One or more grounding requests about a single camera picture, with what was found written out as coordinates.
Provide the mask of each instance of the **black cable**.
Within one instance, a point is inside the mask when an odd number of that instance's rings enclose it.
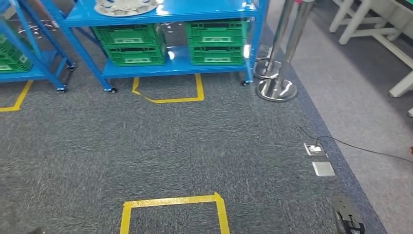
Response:
[[[332,137],[332,136],[318,136],[318,137],[310,136],[306,131],[304,131],[304,129],[303,129],[302,127],[299,127],[299,128],[300,128],[300,130],[301,130],[304,134],[306,134],[309,138],[316,140],[316,144],[315,144],[315,145],[318,144],[320,138],[326,137],[326,138],[330,138],[330,139],[336,140],[336,141],[340,142],[340,143],[343,144],[343,145],[347,145],[347,146],[350,146],[350,147],[355,148],[355,149],[358,149],[358,150],[363,150],[363,151],[370,152],[370,153],[373,153],[373,154],[378,154],[378,155],[384,155],[384,156],[387,156],[387,157],[394,157],[394,158],[397,158],[397,159],[401,159],[401,160],[407,161],[407,162],[409,162],[409,163],[413,163],[413,161],[410,161],[410,160],[408,160],[408,159],[405,159],[405,158],[402,158],[402,157],[399,157],[399,156],[394,156],[394,155],[390,155],[390,154],[386,154],[386,153],[382,153],[382,152],[377,152],[377,151],[373,151],[373,150],[368,150],[368,149],[364,149],[364,148],[361,148],[361,147],[357,147],[357,146],[351,145],[351,144],[349,144],[349,143],[346,143],[346,142],[344,142],[344,141],[341,141],[341,140],[339,140],[339,139],[337,139],[337,138],[334,138],[334,137]]]

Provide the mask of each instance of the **blue shelf board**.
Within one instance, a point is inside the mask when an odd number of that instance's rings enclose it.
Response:
[[[52,64],[56,54],[56,50],[43,51],[42,55],[45,59],[45,64]],[[36,64],[33,64],[32,68],[28,72],[0,73],[0,83],[36,79],[46,79],[44,73],[39,69],[39,67],[36,66]]]
[[[141,15],[110,17],[94,10],[94,0],[78,0],[67,18],[58,23],[68,27],[126,25],[252,17],[258,12],[246,0],[158,0],[158,3],[155,10]]]
[[[195,73],[238,72],[245,71],[245,65],[208,65],[195,66],[191,64],[189,49],[186,46],[168,47],[168,55],[164,65],[160,66],[124,66],[115,67],[108,59],[103,68],[105,79],[173,76]]]

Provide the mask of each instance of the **green plastic crate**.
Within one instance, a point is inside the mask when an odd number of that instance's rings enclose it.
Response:
[[[104,48],[114,66],[151,66],[165,64],[166,46]]]
[[[203,20],[185,23],[187,41],[191,47],[243,46],[247,27],[246,19]]]
[[[190,47],[192,65],[239,65],[243,47]]]
[[[153,47],[165,41],[159,24],[102,26],[92,30],[106,48]]]
[[[0,60],[0,73],[28,72],[31,66],[31,63],[30,66],[26,66],[9,60]]]
[[[0,36],[0,73],[27,72],[31,61],[5,37]]]

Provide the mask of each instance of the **stainless steel pole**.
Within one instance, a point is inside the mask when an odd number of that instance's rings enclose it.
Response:
[[[280,62],[275,59],[277,57],[278,50],[281,47],[282,39],[284,38],[285,31],[288,26],[291,12],[293,11],[295,0],[285,0],[284,7],[282,8],[280,20],[278,21],[277,30],[275,32],[273,45],[268,54],[269,58],[258,59],[255,63],[254,76],[260,79],[272,79],[277,78],[280,68]]]
[[[297,17],[293,30],[288,40],[287,49],[282,59],[278,79],[265,79],[257,85],[257,94],[269,101],[284,102],[293,99],[297,95],[297,87],[291,81],[285,79],[285,73],[290,66],[297,49],[305,22],[311,12],[315,0],[295,0],[298,6]]]

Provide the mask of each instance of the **floor tape marking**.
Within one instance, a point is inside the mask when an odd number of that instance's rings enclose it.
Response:
[[[168,99],[150,99],[142,95],[137,88],[139,87],[139,77],[133,78],[132,84],[132,93],[142,96],[144,99],[155,103],[155,104],[164,104],[164,103],[178,103],[178,102],[191,102],[191,101],[203,101],[204,96],[204,88],[202,86],[202,80],[200,74],[195,74],[195,84],[196,84],[196,93],[197,97],[184,97],[184,98],[168,98]]]
[[[23,90],[20,92],[19,97],[17,98],[15,104],[11,107],[2,107],[0,108],[0,112],[10,112],[10,111],[18,111],[20,110],[20,106],[24,101],[27,93],[29,92],[30,87],[32,86],[33,81],[29,80],[23,87]]]
[[[225,203],[218,193],[205,196],[187,196],[187,197],[172,197],[150,200],[126,201],[123,204],[122,219],[120,223],[120,234],[129,234],[129,225],[131,221],[132,208],[151,207],[151,206],[167,206],[167,205],[182,205],[203,202],[215,202],[217,206],[218,220],[221,234],[229,234],[228,219],[226,217]]]

